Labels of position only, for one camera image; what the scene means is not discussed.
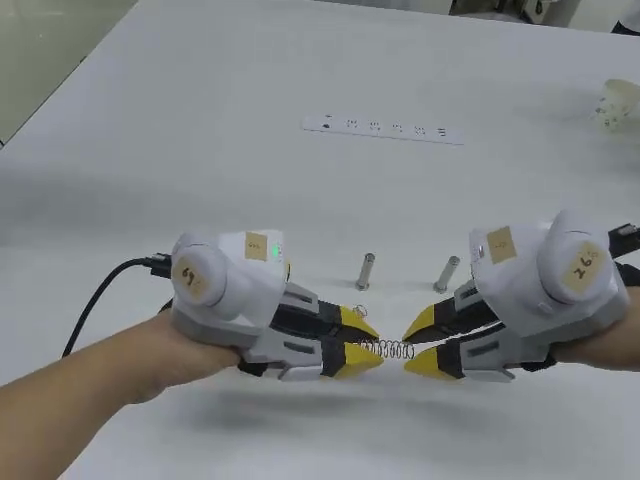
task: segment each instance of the wrist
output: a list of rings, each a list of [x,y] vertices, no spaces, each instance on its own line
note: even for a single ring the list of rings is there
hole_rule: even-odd
[[[128,330],[89,347],[96,349],[110,395],[121,407],[144,401],[147,392],[156,388],[153,351],[136,345],[127,333]]]

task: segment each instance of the white tabletop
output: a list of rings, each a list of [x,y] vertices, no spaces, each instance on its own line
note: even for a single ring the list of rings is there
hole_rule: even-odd
[[[57,358],[113,266],[190,227],[284,230],[296,282],[366,305],[399,338],[443,298],[429,283],[449,255],[468,262],[473,227],[563,207],[605,228],[640,221],[638,140],[587,118],[607,78],[640,81],[638,55],[631,38],[473,19],[143,0],[0,153],[0,382]],[[322,113],[446,125],[465,145],[300,128]],[[123,275],[80,343],[169,295]],[[450,385],[394,362],[349,383],[229,371],[127,408],[66,478],[636,478],[639,380],[560,366]]]

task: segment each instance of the black strap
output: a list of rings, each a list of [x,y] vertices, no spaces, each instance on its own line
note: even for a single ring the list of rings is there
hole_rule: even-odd
[[[527,372],[537,372],[538,370],[544,370],[549,367],[553,367],[558,361],[549,353],[547,358],[542,362],[523,362],[520,366]]]

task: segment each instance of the floor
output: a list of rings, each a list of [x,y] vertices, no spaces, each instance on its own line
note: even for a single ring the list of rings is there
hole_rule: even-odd
[[[136,0],[0,0],[0,141],[6,143]]]

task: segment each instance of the black cable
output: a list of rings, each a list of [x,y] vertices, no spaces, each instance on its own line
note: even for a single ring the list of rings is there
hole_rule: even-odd
[[[84,327],[84,324],[87,321],[87,317],[91,313],[91,310],[93,310],[93,307],[96,305],[96,303],[98,302],[98,300],[100,299],[104,291],[107,289],[107,287],[111,284],[111,282],[113,282],[113,280],[118,275],[120,275],[122,272],[124,272],[126,269],[130,267],[143,266],[143,267],[151,268],[152,273],[154,272],[154,269],[156,271],[161,270],[163,274],[159,274],[157,276],[166,277],[167,276],[166,274],[171,269],[170,262],[171,262],[171,257],[169,257],[168,255],[160,255],[156,257],[134,258],[133,260],[124,262],[118,265],[116,268],[114,268],[113,271],[109,275],[107,275],[107,278],[105,278],[102,281],[98,289],[95,291],[95,293],[89,300],[89,303],[87,303],[87,306],[84,307],[84,310],[80,314],[80,318],[78,318],[78,321],[76,322],[76,326],[73,328],[73,332],[71,332],[71,336],[69,337],[67,346],[64,347],[64,352],[62,352],[62,358],[66,357],[71,353],[71,351],[73,350],[73,346],[76,343],[76,340],[78,340],[78,335],[80,335],[80,331],[82,330],[82,327]]]

